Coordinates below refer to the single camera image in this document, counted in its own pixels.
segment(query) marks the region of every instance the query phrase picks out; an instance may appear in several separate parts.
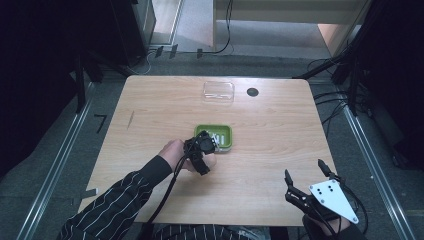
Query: transparent plastic lid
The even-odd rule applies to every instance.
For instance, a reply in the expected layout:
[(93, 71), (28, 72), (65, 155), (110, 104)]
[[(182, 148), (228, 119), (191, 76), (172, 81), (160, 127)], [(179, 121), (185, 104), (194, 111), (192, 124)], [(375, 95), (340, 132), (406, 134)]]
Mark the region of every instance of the transparent plastic lid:
[(233, 102), (234, 84), (230, 82), (205, 82), (203, 100), (206, 102)]

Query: person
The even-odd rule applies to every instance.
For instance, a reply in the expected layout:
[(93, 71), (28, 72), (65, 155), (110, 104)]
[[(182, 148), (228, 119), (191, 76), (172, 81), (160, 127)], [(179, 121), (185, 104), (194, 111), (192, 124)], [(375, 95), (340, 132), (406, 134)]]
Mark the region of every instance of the person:
[[(180, 139), (169, 141), (163, 149), (140, 170), (129, 173), (113, 184), (104, 194), (90, 203), (83, 211), (69, 218), (62, 226), (57, 239), (122, 239), (134, 222), (138, 212), (149, 200), (154, 187), (171, 174), (184, 156), (184, 143)], [(216, 163), (213, 154), (204, 158), (208, 166)], [(195, 171), (189, 160), (183, 169)], [(361, 234), (353, 224), (342, 218), (342, 224), (330, 223), (338, 233), (338, 239)], [(321, 227), (328, 235), (325, 225)], [(220, 225), (167, 225), (158, 229), (152, 239), (254, 239), (249, 234)]]

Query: green container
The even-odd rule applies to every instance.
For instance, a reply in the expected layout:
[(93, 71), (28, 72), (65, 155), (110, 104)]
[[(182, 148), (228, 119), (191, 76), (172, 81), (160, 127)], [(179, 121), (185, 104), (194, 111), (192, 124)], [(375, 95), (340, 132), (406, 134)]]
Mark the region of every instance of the green container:
[(229, 150), (233, 144), (232, 130), (227, 125), (217, 124), (200, 124), (194, 129), (194, 136), (197, 136), (201, 131), (205, 130), (209, 135), (218, 142), (219, 148)]

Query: table top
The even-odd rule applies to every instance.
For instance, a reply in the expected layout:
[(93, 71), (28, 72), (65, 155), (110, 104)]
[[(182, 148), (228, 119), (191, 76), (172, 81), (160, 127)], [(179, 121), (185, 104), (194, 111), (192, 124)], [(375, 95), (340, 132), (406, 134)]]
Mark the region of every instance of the table top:
[[(205, 82), (233, 83), (234, 101), (205, 101)], [(249, 96), (249, 88), (259, 94)], [(284, 170), (294, 186), (309, 193), (309, 185), (327, 180), (317, 159), (335, 167), (310, 87), (299, 79), (129, 77), (87, 190), (102, 194), (170, 139), (193, 137), (198, 124), (230, 126), (232, 148), (216, 154), (218, 163), (207, 175), (181, 171), (155, 222), (302, 225), (303, 214), (284, 198)], [(136, 221), (153, 214), (170, 179), (156, 186)], [(94, 199), (84, 199), (80, 210)]]

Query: metal floor strip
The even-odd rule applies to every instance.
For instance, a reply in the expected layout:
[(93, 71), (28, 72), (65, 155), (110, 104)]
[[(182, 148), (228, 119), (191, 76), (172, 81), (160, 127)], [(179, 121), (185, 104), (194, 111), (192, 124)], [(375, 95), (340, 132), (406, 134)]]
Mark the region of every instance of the metal floor strip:
[(32, 203), (31, 209), (17, 237), (18, 240), (28, 240), (33, 238), (35, 230), (37, 229), (41, 217), (43, 216), (44, 210), (47, 207), (47, 204), (50, 200), (56, 183), (61, 176), (63, 167), (65, 166), (66, 161), (68, 160), (68, 156), (75, 143), (75, 139), (77, 138), (81, 126), (84, 123), (85, 117), (87, 116), (87, 112), (90, 109), (95, 88), (96, 84), (94, 83), (90, 83), (88, 85), (86, 92), (87, 102), (81, 112), (75, 116), (71, 127), (68, 133), (66, 134), (65, 139), (63, 140), (59, 152), (56, 155), (56, 158), (50, 168), (50, 171), (47, 174), (46, 179), (44, 180), (44, 183), (40, 191), (38, 192), (37, 197)]
[(393, 225), (399, 234), (400, 239), (416, 239), (412, 231), (412, 228), (405, 216), (402, 206), (397, 200), (387, 178), (384, 174), (377, 157), (372, 150), (372, 147), (362, 129), (360, 121), (357, 117), (353, 116), (352, 112), (348, 108), (344, 108), (345, 116), (349, 122), (352, 132), (361, 148), (362, 153), (365, 157), (365, 162), (374, 177), (377, 189), (386, 205), (387, 211), (392, 218)]

